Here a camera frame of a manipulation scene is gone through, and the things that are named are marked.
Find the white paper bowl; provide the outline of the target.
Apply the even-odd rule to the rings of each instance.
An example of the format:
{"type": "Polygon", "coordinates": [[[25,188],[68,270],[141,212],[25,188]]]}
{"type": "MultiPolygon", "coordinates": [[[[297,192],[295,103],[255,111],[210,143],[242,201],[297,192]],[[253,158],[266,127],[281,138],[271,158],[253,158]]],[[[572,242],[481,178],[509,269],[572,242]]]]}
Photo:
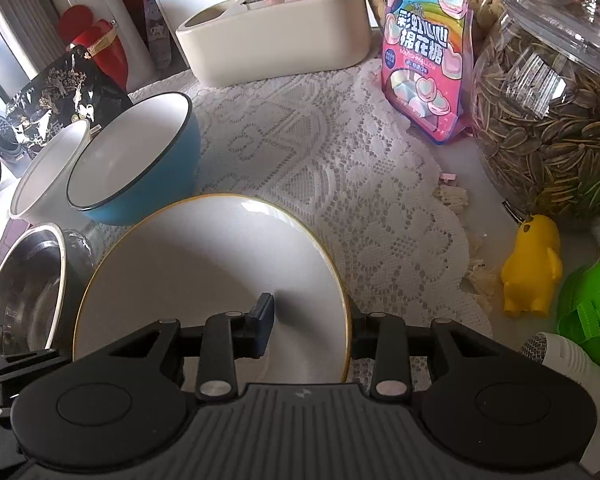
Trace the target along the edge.
{"type": "Polygon", "coordinates": [[[69,204],[66,192],[71,170],[90,142],[90,123],[86,119],[60,130],[20,178],[9,217],[30,226],[53,222],[64,230],[83,230],[90,220],[69,204]]]}

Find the blue enamel bowl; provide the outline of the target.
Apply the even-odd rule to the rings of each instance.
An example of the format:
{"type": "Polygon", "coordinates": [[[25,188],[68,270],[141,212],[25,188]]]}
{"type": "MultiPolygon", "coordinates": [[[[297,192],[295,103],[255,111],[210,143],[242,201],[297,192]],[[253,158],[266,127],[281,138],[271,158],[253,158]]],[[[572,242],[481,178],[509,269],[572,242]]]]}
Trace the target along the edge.
{"type": "Polygon", "coordinates": [[[182,92],[140,101],[84,148],[67,183],[70,206],[107,226],[134,226],[193,195],[201,135],[182,92]]]}

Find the white bowl yellow rim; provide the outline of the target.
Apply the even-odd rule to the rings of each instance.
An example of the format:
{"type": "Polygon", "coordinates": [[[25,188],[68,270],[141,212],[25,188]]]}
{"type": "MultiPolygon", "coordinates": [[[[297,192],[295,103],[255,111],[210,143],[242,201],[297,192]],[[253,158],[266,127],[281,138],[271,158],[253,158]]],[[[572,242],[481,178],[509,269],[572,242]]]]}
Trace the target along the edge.
{"type": "Polygon", "coordinates": [[[346,380],[349,301],[332,258],[274,205],[210,194],[167,206],[129,229],[97,266],[76,317],[76,359],[158,320],[201,326],[275,300],[265,354],[236,363],[238,384],[346,380]]]}

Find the yellow duck toy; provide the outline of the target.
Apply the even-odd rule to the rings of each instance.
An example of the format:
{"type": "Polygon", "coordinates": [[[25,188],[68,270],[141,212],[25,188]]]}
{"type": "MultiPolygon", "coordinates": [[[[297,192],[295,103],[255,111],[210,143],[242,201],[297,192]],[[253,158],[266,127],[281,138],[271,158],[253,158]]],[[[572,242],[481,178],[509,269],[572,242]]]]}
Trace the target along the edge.
{"type": "Polygon", "coordinates": [[[528,217],[517,230],[513,252],[501,270],[503,312],[547,318],[562,280],[560,236],[556,223],[542,214],[528,217]]]}

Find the cream tissue box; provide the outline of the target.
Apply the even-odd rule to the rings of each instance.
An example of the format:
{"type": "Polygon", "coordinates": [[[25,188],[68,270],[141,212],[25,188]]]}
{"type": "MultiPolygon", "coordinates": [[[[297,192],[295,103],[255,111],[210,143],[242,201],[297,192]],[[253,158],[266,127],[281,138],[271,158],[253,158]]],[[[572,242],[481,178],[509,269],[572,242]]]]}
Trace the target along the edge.
{"type": "Polygon", "coordinates": [[[343,70],[372,44],[366,0],[226,0],[176,36],[195,77],[214,88],[343,70]]]}

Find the red trash bin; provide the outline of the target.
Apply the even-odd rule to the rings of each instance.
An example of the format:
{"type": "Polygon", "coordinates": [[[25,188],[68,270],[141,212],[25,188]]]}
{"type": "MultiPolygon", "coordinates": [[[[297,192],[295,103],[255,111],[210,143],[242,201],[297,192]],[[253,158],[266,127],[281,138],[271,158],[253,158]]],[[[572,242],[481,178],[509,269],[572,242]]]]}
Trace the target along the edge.
{"type": "Polygon", "coordinates": [[[84,47],[87,56],[122,90],[126,89],[129,63],[114,24],[103,18],[95,20],[88,6],[77,4],[61,15],[57,31],[68,48],[84,47]]]}

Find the sunflower seed glass jar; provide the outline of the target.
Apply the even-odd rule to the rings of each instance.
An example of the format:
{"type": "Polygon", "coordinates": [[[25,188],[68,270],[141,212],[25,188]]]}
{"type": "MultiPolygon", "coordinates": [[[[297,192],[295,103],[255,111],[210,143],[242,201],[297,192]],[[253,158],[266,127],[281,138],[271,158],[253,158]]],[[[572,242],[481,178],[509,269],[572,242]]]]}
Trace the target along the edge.
{"type": "Polygon", "coordinates": [[[600,0],[504,0],[470,104],[483,169],[517,214],[600,219],[600,0]]]}

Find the pink marshmallow bag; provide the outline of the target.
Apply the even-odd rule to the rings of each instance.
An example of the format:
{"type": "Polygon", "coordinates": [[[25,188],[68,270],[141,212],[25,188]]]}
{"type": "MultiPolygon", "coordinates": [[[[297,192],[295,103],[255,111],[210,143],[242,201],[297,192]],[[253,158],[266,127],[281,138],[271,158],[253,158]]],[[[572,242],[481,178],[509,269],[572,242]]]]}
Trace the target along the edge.
{"type": "Polygon", "coordinates": [[[474,67],[469,0],[387,0],[381,88],[437,144],[466,127],[474,67]]]}

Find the black snack bag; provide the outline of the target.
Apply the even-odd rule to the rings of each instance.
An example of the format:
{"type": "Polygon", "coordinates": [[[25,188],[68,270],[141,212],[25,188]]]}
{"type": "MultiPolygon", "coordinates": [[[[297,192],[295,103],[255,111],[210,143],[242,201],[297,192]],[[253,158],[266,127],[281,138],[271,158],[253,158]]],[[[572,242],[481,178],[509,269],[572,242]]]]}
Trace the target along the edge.
{"type": "Polygon", "coordinates": [[[63,128],[80,119],[106,127],[132,106],[128,94],[90,58],[72,48],[26,84],[6,105],[7,121],[34,157],[63,128]]]}

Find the stainless steel bowl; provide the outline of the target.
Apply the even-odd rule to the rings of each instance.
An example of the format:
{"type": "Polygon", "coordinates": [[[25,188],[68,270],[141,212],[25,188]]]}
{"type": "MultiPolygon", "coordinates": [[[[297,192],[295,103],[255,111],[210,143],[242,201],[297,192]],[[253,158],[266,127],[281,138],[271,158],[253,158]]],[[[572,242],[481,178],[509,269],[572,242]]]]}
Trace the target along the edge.
{"type": "Polygon", "coordinates": [[[0,356],[72,352],[76,317],[98,251],[55,223],[24,232],[0,266],[0,356]]]}

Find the white lace tablecloth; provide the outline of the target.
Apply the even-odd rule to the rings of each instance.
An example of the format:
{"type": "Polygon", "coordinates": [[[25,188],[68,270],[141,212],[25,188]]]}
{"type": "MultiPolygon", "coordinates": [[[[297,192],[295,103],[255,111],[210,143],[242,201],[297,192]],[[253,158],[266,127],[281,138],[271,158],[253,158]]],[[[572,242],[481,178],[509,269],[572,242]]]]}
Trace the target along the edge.
{"type": "Polygon", "coordinates": [[[440,169],[396,119],[377,61],[211,89],[181,73],[135,93],[187,94],[201,128],[195,196],[234,194],[299,220],[328,252],[347,300],[426,326],[491,324],[460,287],[469,243],[437,198],[440,169]]]}

